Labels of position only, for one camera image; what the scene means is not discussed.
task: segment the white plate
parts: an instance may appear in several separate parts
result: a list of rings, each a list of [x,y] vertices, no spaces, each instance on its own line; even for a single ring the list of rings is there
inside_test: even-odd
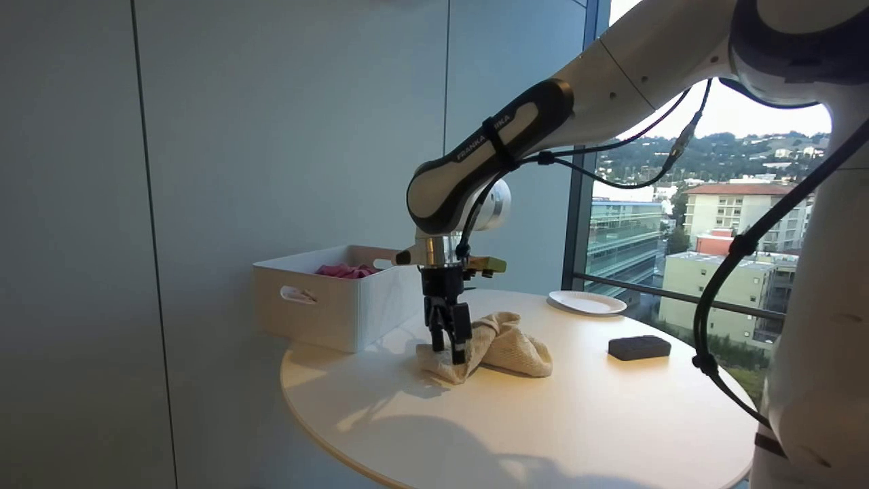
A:
[[[627,304],[614,296],[584,293],[584,291],[551,291],[549,299],[587,315],[619,315],[627,310]]]

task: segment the sky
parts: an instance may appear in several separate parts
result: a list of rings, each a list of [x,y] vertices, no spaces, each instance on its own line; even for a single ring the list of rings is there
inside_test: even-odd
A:
[[[611,0],[611,19],[619,19],[625,11],[630,11],[638,0]],[[682,109],[654,128],[649,136],[676,136],[682,125],[692,117],[692,111],[701,103],[703,87],[698,84]],[[777,111],[766,109],[760,103],[752,103],[744,95],[736,95],[733,90],[714,84],[709,95],[709,106],[703,111],[703,120],[695,130],[695,136],[709,136],[709,133],[736,133],[736,136],[750,136],[750,133],[828,133],[828,111],[823,106],[812,109],[790,109],[790,111]]]

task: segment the round white table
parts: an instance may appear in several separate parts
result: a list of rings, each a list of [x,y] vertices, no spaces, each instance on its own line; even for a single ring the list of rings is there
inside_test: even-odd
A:
[[[291,345],[280,378],[301,429],[386,486],[720,489],[750,470],[755,421],[690,364],[684,342],[532,293],[462,299],[473,318],[519,312],[521,329],[549,345],[551,378],[483,367],[443,386],[415,369],[424,323],[364,353]],[[649,331],[671,342],[671,356],[606,353],[608,340]]]

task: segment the black cable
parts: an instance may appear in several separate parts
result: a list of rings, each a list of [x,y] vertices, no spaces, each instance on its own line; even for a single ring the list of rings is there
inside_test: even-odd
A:
[[[527,160],[538,160],[538,158],[568,158],[568,155],[592,155],[592,152],[608,152],[608,149],[619,149],[619,147],[627,147],[633,141],[638,141],[641,136],[646,136],[649,130],[654,130],[663,120],[668,120],[682,103],[684,98],[690,95],[690,90],[682,90],[679,98],[660,114],[654,117],[646,128],[641,128],[638,133],[627,136],[627,139],[619,139],[619,141],[611,141],[611,144],[597,144],[597,147],[576,147],[576,149],[562,149],[562,152],[538,152]]]
[[[853,136],[845,139],[845,144],[826,158],[807,179],[801,179],[782,201],[777,201],[752,228],[739,234],[731,245],[728,258],[717,266],[711,280],[706,283],[698,310],[695,310],[695,323],[692,323],[692,337],[695,337],[695,359],[692,364],[706,372],[714,386],[720,386],[722,394],[728,394],[744,413],[758,418],[763,427],[769,427],[769,418],[763,418],[755,408],[741,402],[728,383],[720,378],[717,361],[709,353],[709,337],[706,337],[706,323],[709,323],[709,310],[720,288],[725,285],[728,274],[739,266],[741,258],[752,255],[760,236],[774,228],[796,204],[801,204],[809,193],[817,190],[820,182],[826,182],[842,163],[847,163],[864,144],[869,141],[869,120],[858,125]]]
[[[540,152],[540,155],[535,155],[535,158],[530,158],[530,160],[543,163],[543,166],[549,166],[549,163],[568,166],[568,168],[573,168],[573,171],[578,171],[578,174],[584,174],[584,177],[589,177],[589,179],[595,179],[595,182],[603,182],[603,185],[608,185],[608,187],[622,187],[622,190],[649,187],[649,185],[660,182],[660,179],[673,168],[673,163],[684,155],[684,147],[692,141],[695,128],[698,128],[698,122],[703,120],[703,111],[706,111],[706,103],[709,103],[709,92],[711,92],[711,79],[706,82],[706,90],[703,90],[703,98],[701,98],[698,111],[695,111],[695,114],[690,117],[690,122],[682,128],[682,133],[676,136],[676,141],[673,141],[665,163],[660,166],[660,171],[657,171],[652,179],[644,179],[644,182],[614,182],[614,179],[606,179],[606,177],[600,177],[600,174],[595,174],[595,171],[587,171],[587,168],[581,168],[581,166],[576,166],[576,163],[570,163],[570,160],[557,158],[557,155],[584,155],[584,152],[589,152],[589,149],[578,149],[578,152]]]

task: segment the building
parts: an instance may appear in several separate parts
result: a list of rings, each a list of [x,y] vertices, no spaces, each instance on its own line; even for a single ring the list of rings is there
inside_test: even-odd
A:
[[[741,234],[755,225],[793,185],[782,182],[711,182],[695,185],[687,196],[684,228],[698,242],[714,234]],[[758,245],[758,253],[798,253],[812,198],[801,201]]]
[[[660,272],[660,223],[663,209],[654,201],[595,198],[587,274],[633,285],[654,285]],[[638,293],[606,283],[587,283],[587,291],[638,304]]]
[[[665,258],[663,288],[673,293],[701,296],[714,269],[722,264],[722,255],[706,253],[676,253]],[[796,255],[752,255],[744,258],[720,288],[717,302],[750,310],[774,310],[785,312],[790,288],[796,277]],[[657,323],[676,329],[682,334],[692,331],[695,304],[660,299]],[[711,310],[709,312],[709,337],[728,337],[739,345],[763,348],[769,340],[782,334],[779,321]]]

